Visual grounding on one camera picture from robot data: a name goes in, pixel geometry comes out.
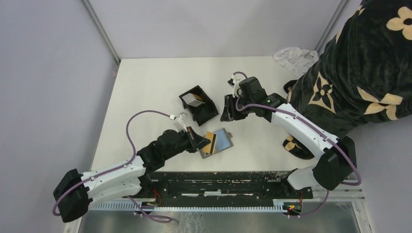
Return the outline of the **gold credit card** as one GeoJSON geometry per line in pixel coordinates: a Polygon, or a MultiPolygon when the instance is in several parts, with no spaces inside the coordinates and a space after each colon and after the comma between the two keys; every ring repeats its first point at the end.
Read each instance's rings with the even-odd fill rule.
{"type": "Polygon", "coordinates": [[[207,132],[206,139],[209,140],[209,143],[202,148],[202,152],[205,154],[213,155],[216,151],[217,135],[213,132],[207,132]]]}

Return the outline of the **black plastic card box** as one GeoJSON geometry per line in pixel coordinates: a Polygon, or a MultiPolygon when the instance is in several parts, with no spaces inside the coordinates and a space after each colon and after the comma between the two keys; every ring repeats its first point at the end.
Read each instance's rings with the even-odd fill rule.
{"type": "Polygon", "coordinates": [[[179,99],[183,108],[190,113],[192,120],[199,127],[212,120],[219,113],[214,101],[199,85],[179,95],[179,99]]]}

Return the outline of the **stack of credit cards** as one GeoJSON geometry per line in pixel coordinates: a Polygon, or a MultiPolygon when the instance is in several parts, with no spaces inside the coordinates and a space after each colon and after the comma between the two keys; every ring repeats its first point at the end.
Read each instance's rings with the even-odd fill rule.
{"type": "Polygon", "coordinates": [[[182,97],[182,100],[188,105],[192,107],[198,107],[205,103],[205,100],[193,93],[187,93],[182,97]]]}

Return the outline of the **grey leather card holder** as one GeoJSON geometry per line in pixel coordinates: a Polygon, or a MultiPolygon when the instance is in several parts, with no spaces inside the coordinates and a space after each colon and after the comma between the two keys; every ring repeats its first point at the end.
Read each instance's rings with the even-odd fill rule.
{"type": "MultiPolygon", "coordinates": [[[[217,135],[217,142],[216,142],[216,151],[213,155],[222,152],[228,148],[233,147],[233,142],[232,142],[232,134],[228,132],[225,128],[221,128],[219,130],[214,131],[217,135]]],[[[210,154],[205,154],[202,152],[202,149],[200,150],[200,155],[203,159],[206,159],[212,155],[210,154]]]]}

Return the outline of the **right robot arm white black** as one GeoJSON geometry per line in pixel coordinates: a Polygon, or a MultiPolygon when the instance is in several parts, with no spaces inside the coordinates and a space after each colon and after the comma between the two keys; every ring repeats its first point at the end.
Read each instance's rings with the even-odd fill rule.
{"type": "Polygon", "coordinates": [[[293,198],[301,189],[318,185],[332,191],[340,184],[347,184],[345,179],[352,173],[356,174],[357,181],[350,185],[360,185],[361,177],[351,138],[338,138],[321,129],[298,113],[279,94],[268,95],[255,77],[231,76],[227,83],[233,92],[224,97],[221,122],[242,120],[254,113],[287,131],[317,161],[315,165],[295,169],[286,176],[287,181],[280,186],[283,196],[293,198]]]}

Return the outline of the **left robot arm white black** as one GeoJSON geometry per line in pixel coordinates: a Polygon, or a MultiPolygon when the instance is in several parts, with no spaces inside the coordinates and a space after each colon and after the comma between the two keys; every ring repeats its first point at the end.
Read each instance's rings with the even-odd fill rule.
{"type": "Polygon", "coordinates": [[[210,143],[210,139],[198,135],[192,127],[179,132],[166,130],[129,160],[84,173],[72,169],[53,192],[52,213],[68,223],[85,215],[91,207],[110,200],[137,194],[148,197],[153,191],[151,173],[162,168],[168,159],[185,151],[196,153],[210,143]]]}

